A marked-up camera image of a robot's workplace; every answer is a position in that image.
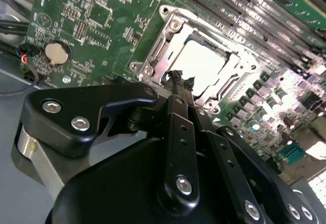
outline green circuit board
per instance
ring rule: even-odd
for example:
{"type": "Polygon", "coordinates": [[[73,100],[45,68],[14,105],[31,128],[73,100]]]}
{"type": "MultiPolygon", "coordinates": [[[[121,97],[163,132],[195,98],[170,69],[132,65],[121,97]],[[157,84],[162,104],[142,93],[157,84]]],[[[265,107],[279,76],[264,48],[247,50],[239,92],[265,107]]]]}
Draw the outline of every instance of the green circuit board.
{"type": "MultiPolygon", "coordinates": [[[[35,0],[26,40],[41,47],[42,51],[37,56],[29,57],[29,62],[33,63],[38,72],[45,76],[44,82],[52,88],[101,85],[105,83],[106,79],[114,79],[118,76],[126,80],[137,81],[138,78],[130,70],[129,65],[131,62],[144,61],[163,27],[164,21],[158,12],[161,5],[188,9],[216,28],[221,26],[221,32],[228,37],[235,37],[235,39],[239,39],[239,36],[234,35],[234,30],[236,27],[240,29],[244,20],[254,23],[256,20],[263,19],[256,15],[250,15],[251,9],[244,4],[248,4],[247,0],[244,2],[234,0],[232,6],[227,5],[228,0],[221,0],[224,1],[223,5],[222,2],[219,5],[219,2],[213,0],[201,1],[201,4],[214,6],[216,15],[207,12],[203,6],[196,4],[196,1],[190,0],[35,0]],[[70,61],[57,66],[50,64],[44,47],[52,41],[59,41],[69,46],[70,61]],[[69,82],[64,80],[65,77],[69,78],[69,82]]],[[[264,10],[263,2],[251,1],[261,11],[264,10]]],[[[291,8],[283,7],[292,13],[291,8]]],[[[309,7],[310,10],[311,20],[320,17],[309,7]]],[[[271,53],[280,52],[281,56],[287,55],[291,60],[292,57],[289,53],[293,48],[297,48],[296,52],[302,52],[304,49],[301,49],[300,42],[296,42],[297,39],[284,44],[282,30],[290,29],[292,25],[286,24],[288,17],[281,12],[278,12],[278,15],[273,13],[272,16],[275,16],[273,22],[270,19],[257,21],[258,25],[261,24],[260,28],[243,29],[242,27],[244,32],[250,34],[243,38],[245,40],[243,45],[255,49],[258,54],[267,54],[268,52],[261,49],[260,44],[257,44],[257,41],[260,41],[271,53]],[[279,28],[280,23],[285,23],[282,29],[279,28]],[[275,41],[267,42],[266,39],[275,39],[275,41]]],[[[311,46],[326,47],[326,42],[316,37],[309,29],[302,29],[298,25],[296,27],[291,32],[295,37],[299,36],[300,40],[304,40],[311,46]]],[[[275,146],[277,149],[281,148],[279,147],[281,138],[274,136],[277,133],[277,125],[282,122],[280,115],[287,115],[291,119],[297,118],[298,123],[309,123],[315,118],[315,115],[308,110],[294,113],[293,108],[299,106],[299,102],[293,101],[292,104],[284,106],[280,114],[273,114],[273,121],[262,122],[258,118],[257,120],[261,123],[261,130],[258,132],[252,131],[248,125],[251,115],[248,115],[241,124],[233,125],[230,123],[228,115],[233,113],[238,100],[246,95],[245,91],[252,87],[262,72],[267,72],[277,80],[283,76],[284,80],[280,82],[280,86],[293,97],[305,94],[308,90],[314,91],[319,96],[323,96],[323,92],[319,85],[320,79],[299,90],[297,86],[301,80],[293,76],[292,73],[286,73],[284,66],[279,66],[277,60],[275,63],[259,61],[259,64],[259,72],[250,76],[244,75],[220,102],[221,113],[218,116],[211,116],[211,118],[215,123],[230,125],[234,129],[244,132],[246,141],[256,151],[262,150],[261,156],[267,158],[275,154],[275,149],[271,149],[271,146],[275,146]]]]}
{"type": "Polygon", "coordinates": [[[71,61],[57,67],[41,53],[33,58],[35,67],[55,88],[98,85],[104,76],[135,79],[126,67],[144,59],[163,25],[155,11],[160,1],[35,0],[27,41],[44,47],[59,40],[72,52],[71,61]]]}
{"type": "Polygon", "coordinates": [[[326,29],[326,13],[309,0],[273,0],[313,30],[326,29]]]}

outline black metal bracket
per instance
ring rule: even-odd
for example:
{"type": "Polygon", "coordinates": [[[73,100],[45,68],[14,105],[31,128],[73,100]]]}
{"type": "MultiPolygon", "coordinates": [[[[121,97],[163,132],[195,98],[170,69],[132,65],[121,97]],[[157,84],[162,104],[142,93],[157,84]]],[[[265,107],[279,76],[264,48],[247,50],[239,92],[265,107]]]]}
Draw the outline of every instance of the black metal bracket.
{"type": "MultiPolygon", "coordinates": [[[[57,154],[66,157],[87,155],[92,143],[104,131],[109,137],[138,130],[148,131],[147,139],[133,149],[108,158],[69,180],[56,201],[53,221],[58,216],[61,218],[60,206],[66,205],[92,209],[91,213],[77,211],[78,218],[71,216],[75,212],[69,212],[67,219],[87,220],[93,214],[96,218],[102,215],[101,220],[104,220],[106,212],[93,208],[97,205],[94,196],[100,195],[107,200],[124,199],[131,203],[135,200],[130,198],[141,198],[137,199],[139,206],[133,205],[133,208],[139,210],[138,220],[144,221],[162,221],[164,213],[169,217],[164,217],[167,218],[164,223],[176,223],[176,220],[188,223],[190,216],[212,223],[221,208],[225,208],[228,223],[318,223],[311,208],[232,128],[216,129],[209,115],[195,106],[191,93],[193,79],[182,80],[180,72],[172,72],[170,76],[173,95],[168,99],[159,97],[144,83],[43,90],[27,96],[21,115],[27,133],[25,136],[47,144],[57,154]],[[49,101],[54,101],[60,108],[45,108],[49,101]],[[76,117],[86,118],[89,125],[82,125],[82,130],[78,130],[73,124],[76,117]],[[155,167],[150,165],[151,162],[147,165],[144,157],[155,161],[155,167]],[[119,173],[118,169],[127,169],[124,162],[135,164],[130,166],[135,172],[119,173]],[[159,172],[155,180],[147,174],[147,171],[154,174],[154,170],[159,172]],[[211,183],[207,182],[207,172],[211,174],[211,183]],[[137,187],[146,186],[149,190],[143,189],[142,195],[139,195],[137,189],[123,189],[119,174],[122,181],[136,181],[137,187]],[[155,200],[151,191],[153,186],[155,200]],[[92,192],[93,195],[86,194],[82,190],[85,187],[87,193],[92,192]],[[205,187],[213,193],[208,194],[205,187]],[[160,209],[150,209],[148,201],[153,201],[153,204],[158,202],[160,209]]],[[[112,216],[117,216],[114,209],[111,211],[112,216]]]]}
{"type": "Polygon", "coordinates": [[[20,120],[30,136],[65,156],[79,157],[89,152],[100,134],[101,119],[114,118],[132,107],[153,106],[157,100],[157,93],[140,82],[39,90],[27,95],[20,120]],[[52,108],[44,109],[46,102],[54,102],[49,105],[52,108]],[[76,123],[89,126],[76,130],[72,126],[74,118],[86,119],[76,123]]]}

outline cpu socket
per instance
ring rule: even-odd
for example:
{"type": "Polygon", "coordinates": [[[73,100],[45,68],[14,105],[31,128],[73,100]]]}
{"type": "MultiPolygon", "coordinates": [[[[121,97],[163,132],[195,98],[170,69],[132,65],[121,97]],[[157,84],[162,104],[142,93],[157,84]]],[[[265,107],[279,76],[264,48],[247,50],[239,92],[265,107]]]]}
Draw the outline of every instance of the cpu socket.
{"type": "Polygon", "coordinates": [[[167,73],[182,70],[183,79],[195,77],[195,103],[219,114],[219,102],[241,77],[258,71],[257,55],[186,9],[162,5],[159,13],[165,25],[145,61],[131,62],[130,69],[164,96],[167,73]]]}

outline chip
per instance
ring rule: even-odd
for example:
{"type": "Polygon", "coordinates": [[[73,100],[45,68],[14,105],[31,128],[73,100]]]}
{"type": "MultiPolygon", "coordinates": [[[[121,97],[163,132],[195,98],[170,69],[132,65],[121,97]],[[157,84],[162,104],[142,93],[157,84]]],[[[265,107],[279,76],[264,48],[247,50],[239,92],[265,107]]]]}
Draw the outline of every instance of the chip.
{"type": "Polygon", "coordinates": [[[89,14],[89,18],[101,26],[106,26],[111,20],[111,17],[112,9],[109,9],[99,3],[94,4],[89,14]]]}

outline mounting hole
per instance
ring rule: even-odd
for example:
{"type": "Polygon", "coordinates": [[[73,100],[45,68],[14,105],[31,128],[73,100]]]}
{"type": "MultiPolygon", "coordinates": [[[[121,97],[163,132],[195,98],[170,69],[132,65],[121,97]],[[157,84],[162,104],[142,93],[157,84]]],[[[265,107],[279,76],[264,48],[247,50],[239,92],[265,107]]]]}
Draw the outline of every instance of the mounting hole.
{"type": "Polygon", "coordinates": [[[184,125],[181,126],[181,129],[182,129],[183,131],[188,131],[188,127],[186,127],[186,126],[184,126],[184,125]]]}
{"type": "Polygon", "coordinates": [[[182,145],[184,145],[184,146],[188,146],[188,143],[187,143],[187,141],[186,141],[186,140],[184,140],[184,139],[181,139],[181,140],[180,140],[180,142],[182,143],[182,145]]]}
{"type": "Polygon", "coordinates": [[[150,88],[145,89],[145,93],[147,93],[149,96],[153,96],[154,92],[150,88]]]}
{"type": "Polygon", "coordinates": [[[198,108],[198,112],[202,115],[202,116],[204,116],[206,113],[205,113],[205,111],[203,110],[203,109],[201,109],[201,108],[198,108]]]}
{"type": "Polygon", "coordinates": [[[180,98],[176,98],[175,100],[176,100],[178,103],[180,103],[180,104],[183,104],[183,103],[184,103],[183,100],[180,99],[180,98]]]}
{"type": "Polygon", "coordinates": [[[221,148],[227,150],[227,147],[224,144],[220,144],[221,148]]]}
{"type": "Polygon", "coordinates": [[[228,160],[228,164],[229,164],[229,166],[231,166],[232,168],[235,168],[235,165],[234,165],[234,163],[233,163],[231,160],[228,160]]]}
{"type": "Polygon", "coordinates": [[[233,136],[233,131],[230,128],[226,128],[225,130],[229,135],[233,136]]]}
{"type": "Polygon", "coordinates": [[[162,11],[164,14],[168,14],[169,10],[168,8],[163,8],[163,11],[162,11]]]}

